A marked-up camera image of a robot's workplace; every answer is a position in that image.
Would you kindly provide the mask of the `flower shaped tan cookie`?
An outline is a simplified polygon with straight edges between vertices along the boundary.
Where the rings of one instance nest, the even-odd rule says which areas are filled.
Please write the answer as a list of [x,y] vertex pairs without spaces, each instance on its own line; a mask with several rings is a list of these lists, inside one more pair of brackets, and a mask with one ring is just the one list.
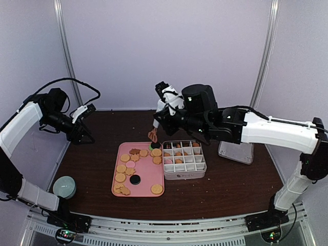
[[148,133],[148,138],[149,138],[152,142],[158,142],[158,138],[157,138],[157,129],[152,129],[152,130]]

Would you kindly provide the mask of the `metal serving tongs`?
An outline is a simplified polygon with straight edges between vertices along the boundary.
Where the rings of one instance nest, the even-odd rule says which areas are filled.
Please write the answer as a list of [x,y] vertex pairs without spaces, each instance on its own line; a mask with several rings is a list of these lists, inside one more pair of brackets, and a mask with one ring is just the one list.
[[[156,113],[163,110],[165,108],[165,105],[166,105],[166,103],[163,102],[161,99],[159,99],[157,102]],[[148,133],[148,138],[154,143],[158,142],[158,138],[157,138],[158,127],[159,127],[159,122],[157,120],[153,120],[153,128]]]

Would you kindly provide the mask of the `brown leaf shaped cookie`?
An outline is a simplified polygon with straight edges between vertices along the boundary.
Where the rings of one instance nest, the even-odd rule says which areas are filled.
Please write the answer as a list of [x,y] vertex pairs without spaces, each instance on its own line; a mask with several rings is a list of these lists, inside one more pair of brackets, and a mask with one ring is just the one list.
[[136,149],[136,148],[132,148],[129,153],[131,155],[135,155],[135,154],[139,154],[140,153],[140,149]]

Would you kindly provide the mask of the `chocolate swirl cookie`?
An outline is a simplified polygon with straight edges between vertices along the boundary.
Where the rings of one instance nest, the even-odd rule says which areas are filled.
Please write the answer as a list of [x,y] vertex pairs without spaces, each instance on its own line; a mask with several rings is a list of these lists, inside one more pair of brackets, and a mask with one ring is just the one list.
[[165,149],[171,149],[171,148],[172,148],[172,145],[170,143],[165,144]]

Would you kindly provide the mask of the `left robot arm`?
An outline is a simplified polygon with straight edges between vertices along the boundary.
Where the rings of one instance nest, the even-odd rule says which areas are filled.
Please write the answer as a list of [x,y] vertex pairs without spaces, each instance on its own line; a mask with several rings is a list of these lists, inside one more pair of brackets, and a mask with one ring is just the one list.
[[66,100],[67,95],[60,88],[32,94],[1,127],[1,192],[7,194],[8,199],[55,211],[53,218],[63,228],[73,224],[73,215],[59,208],[61,198],[44,190],[40,178],[31,181],[29,178],[39,174],[37,168],[48,171],[50,158],[59,152],[59,144],[55,143],[52,151],[48,142],[51,138],[41,137],[37,129],[45,132],[52,127],[56,133],[64,133],[67,141],[74,145],[95,142],[83,123],[83,119],[95,111],[95,106],[92,103],[82,105],[68,116],[62,111]]

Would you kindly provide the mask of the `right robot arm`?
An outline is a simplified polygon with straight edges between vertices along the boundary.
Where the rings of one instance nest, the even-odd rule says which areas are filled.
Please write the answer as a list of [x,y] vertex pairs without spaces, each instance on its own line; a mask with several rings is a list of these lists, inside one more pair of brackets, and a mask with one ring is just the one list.
[[286,184],[273,195],[272,207],[263,214],[266,226],[274,226],[292,203],[311,183],[327,176],[327,135],[322,121],[291,121],[264,116],[252,109],[241,107],[212,108],[194,113],[186,108],[170,106],[154,114],[153,128],[148,137],[157,142],[157,129],[162,127],[171,136],[184,130],[194,137],[196,133],[209,145],[211,140],[233,144],[266,144],[300,151],[295,171]]

